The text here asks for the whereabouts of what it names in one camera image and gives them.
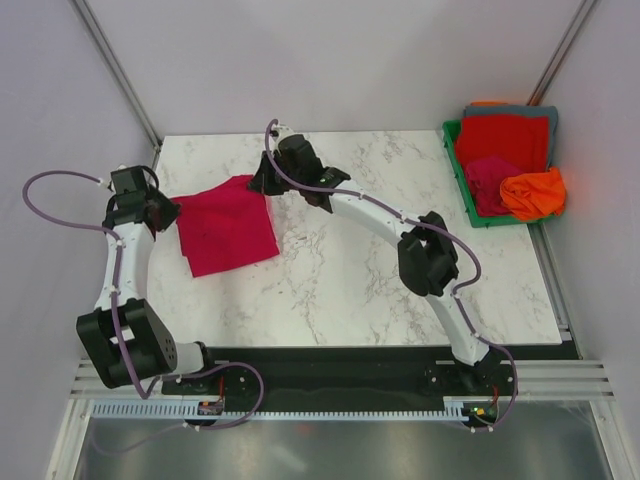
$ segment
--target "gray cloth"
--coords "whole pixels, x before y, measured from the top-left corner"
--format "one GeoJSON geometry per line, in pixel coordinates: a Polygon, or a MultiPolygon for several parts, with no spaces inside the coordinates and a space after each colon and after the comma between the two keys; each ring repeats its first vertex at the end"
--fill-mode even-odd
{"type": "Polygon", "coordinates": [[[549,146],[547,148],[547,168],[553,160],[556,128],[558,127],[558,109],[556,107],[530,107],[528,105],[469,105],[464,109],[465,117],[486,115],[522,115],[524,117],[547,117],[549,119],[549,146]]]}

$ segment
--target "white wall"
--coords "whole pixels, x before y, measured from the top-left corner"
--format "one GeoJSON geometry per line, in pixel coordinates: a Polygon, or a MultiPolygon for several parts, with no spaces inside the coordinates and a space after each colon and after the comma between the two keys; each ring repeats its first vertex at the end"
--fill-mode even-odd
{"type": "MultiPolygon", "coordinates": [[[[104,238],[52,226],[23,205],[45,169],[108,176],[149,162],[151,147],[65,0],[0,6],[0,465],[3,479],[43,478],[81,346],[75,319],[102,282],[104,238]]],[[[43,181],[49,212],[99,222],[106,191],[43,181]]]]}
{"type": "Polygon", "coordinates": [[[576,335],[608,367],[640,453],[640,2],[601,2],[546,104],[569,191],[547,232],[576,335]]]}
{"type": "Polygon", "coordinates": [[[163,135],[437,128],[526,101],[579,0],[89,0],[163,135]]]}

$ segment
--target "red cloth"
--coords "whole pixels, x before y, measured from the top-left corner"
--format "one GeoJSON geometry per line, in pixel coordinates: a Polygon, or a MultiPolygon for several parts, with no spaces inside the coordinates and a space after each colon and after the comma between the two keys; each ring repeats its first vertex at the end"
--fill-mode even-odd
{"type": "Polygon", "coordinates": [[[247,189],[251,175],[232,177],[173,201],[182,207],[178,234],[191,273],[201,277],[267,260],[280,253],[267,198],[247,189]]]}
{"type": "Polygon", "coordinates": [[[465,117],[456,141],[456,156],[463,169],[474,160],[496,155],[523,173],[539,173],[547,167],[548,143],[547,117],[465,117]]]}
{"type": "Polygon", "coordinates": [[[495,155],[475,160],[467,165],[464,176],[475,200],[478,215],[496,217],[511,214],[511,210],[502,204],[500,184],[504,179],[517,177],[520,174],[522,170],[495,155]]]}

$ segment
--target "green plastic bin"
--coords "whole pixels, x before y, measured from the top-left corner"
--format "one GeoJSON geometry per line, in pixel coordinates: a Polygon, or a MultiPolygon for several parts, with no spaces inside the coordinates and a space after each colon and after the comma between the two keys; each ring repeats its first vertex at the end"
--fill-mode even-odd
{"type": "Polygon", "coordinates": [[[450,120],[448,122],[444,122],[442,124],[442,129],[444,130],[444,148],[447,149],[447,153],[449,154],[449,160],[451,161],[451,166],[453,167],[453,173],[455,174],[456,181],[458,182],[458,187],[460,188],[460,193],[462,194],[462,200],[464,201],[464,206],[466,207],[467,214],[469,215],[469,222],[471,226],[474,228],[488,228],[488,227],[499,227],[502,225],[520,225],[525,223],[541,223],[549,217],[540,218],[538,220],[531,220],[529,222],[521,222],[513,215],[503,215],[500,217],[481,217],[478,215],[476,211],[476,205],[473,203],[473,197],[471,196],[471,192],[469,191],[469,186],[467,185],[467,181],[464,178],[464,172],[462,171],[462,166],[458,163],[458,159],[456,158],[456,151],[454,148],[455,142],[458,139],[458,135],[460,135],[460,130],[462,129],[460,120],[450,120]]]}

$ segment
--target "table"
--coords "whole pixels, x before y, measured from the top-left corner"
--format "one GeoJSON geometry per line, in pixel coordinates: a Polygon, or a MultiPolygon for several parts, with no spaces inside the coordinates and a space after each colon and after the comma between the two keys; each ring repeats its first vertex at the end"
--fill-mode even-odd
{"type": "MultiPolygon", "coordinates": [[[[561,342],[526,226],[474,229],[437,132],[308,135],[326,166],[376,196],[435,210],[478,255],[482,279],[463,294],[478,329],[506,344],[561,342]]],[[[232,175],[255,173],[263,134],[165,139],[157,173],[169,197],[194,194],[232,175]]],[[[272,199],[278,257],[193,279],[175,225],[158,235],[148,299],[178,342],[209,346],[446,345],[427,302],[398,277],[396,251],[364,228],[312,208],[296,192],[272,199]]],[[[473,265],[458,249],[460,279],[473,265]]]]}

